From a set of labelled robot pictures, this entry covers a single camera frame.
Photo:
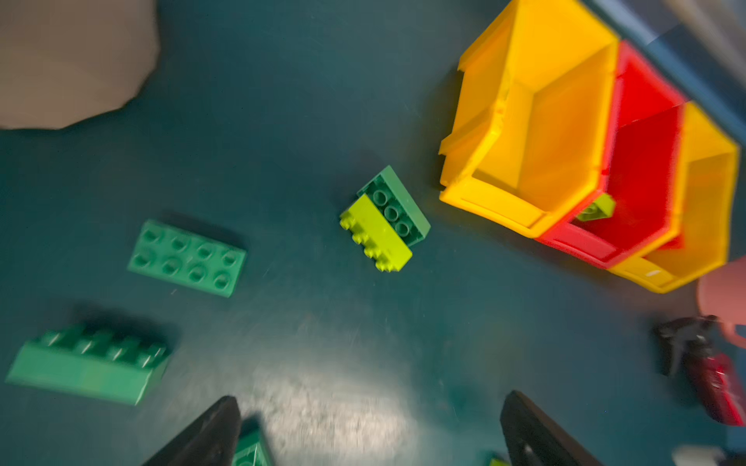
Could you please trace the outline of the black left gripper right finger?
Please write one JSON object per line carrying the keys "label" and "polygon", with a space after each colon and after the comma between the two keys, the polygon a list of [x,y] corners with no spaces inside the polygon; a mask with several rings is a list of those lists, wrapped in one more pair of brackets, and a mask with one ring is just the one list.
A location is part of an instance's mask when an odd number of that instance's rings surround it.
{"label": "black left gripper right finger", "polygon": [[602,466],[563,427],[518,390],[506,396],[500,423],[512,465]]}

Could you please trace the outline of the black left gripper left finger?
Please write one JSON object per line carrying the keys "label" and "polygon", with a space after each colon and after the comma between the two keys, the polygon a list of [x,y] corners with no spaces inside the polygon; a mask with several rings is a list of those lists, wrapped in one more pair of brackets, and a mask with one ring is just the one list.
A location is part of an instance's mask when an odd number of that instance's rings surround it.
{"label": "black left gripper left finger", "polygon": [[223,396],[145,465],[231,465],[241,430],[234,396]]}

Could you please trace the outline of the dark green lego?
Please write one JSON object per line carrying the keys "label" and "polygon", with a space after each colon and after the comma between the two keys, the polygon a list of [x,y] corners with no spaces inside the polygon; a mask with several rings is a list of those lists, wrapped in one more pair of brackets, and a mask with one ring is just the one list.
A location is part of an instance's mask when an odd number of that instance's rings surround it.
{"label": "dark green lego", "polygon": [[127,264],[130,272],[222,297],[233,295],[247,253],[149,219]]}
{"label": "dark green lego", "polygon": [[260,429],[243,434],[236,447],[233,466],[273,466],[273,460]]}

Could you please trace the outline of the dark green lego edge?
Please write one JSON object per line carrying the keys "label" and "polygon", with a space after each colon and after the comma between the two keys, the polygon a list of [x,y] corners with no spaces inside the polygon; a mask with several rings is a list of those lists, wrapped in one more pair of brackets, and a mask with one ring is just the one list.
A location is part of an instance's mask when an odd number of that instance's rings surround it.
{"label": "dark green lego edge", "polygon": [[159,385],[169,358],[160,343],[72,327],[25,342],[6,382],[136,406]]}

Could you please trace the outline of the long lime lego brick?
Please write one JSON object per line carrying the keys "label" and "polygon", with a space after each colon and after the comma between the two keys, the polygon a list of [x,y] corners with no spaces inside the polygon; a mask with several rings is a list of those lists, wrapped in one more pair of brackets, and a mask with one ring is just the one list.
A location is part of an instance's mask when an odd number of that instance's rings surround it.
{"label": "long lime lego brick", "polygon": [[616,201],[608,193],[603,193],[580,214],[576,216],[577,221],[598,221],[599,219],[610,219],[613,217]]}

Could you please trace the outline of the lime green lego brick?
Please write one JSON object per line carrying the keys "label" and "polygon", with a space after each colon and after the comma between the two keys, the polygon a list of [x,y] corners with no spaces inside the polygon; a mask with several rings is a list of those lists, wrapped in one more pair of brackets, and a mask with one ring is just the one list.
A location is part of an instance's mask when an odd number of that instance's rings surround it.
{"label": "lime green lego brick", "polygon": [[366,194],[340,215],[339,223],[381,272],[400,272],[413,256]]}

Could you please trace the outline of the dark green lego brick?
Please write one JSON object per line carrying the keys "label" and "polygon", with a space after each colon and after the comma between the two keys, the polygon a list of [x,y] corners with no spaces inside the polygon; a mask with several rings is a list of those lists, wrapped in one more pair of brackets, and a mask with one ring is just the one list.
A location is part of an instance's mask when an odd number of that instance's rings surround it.
{"label": "dark green lego brick", "polygon": [[431,224],[392,166],[384,168],[357,192],[357,196],[363,195],[368,196],[408,247],[427,238]]}

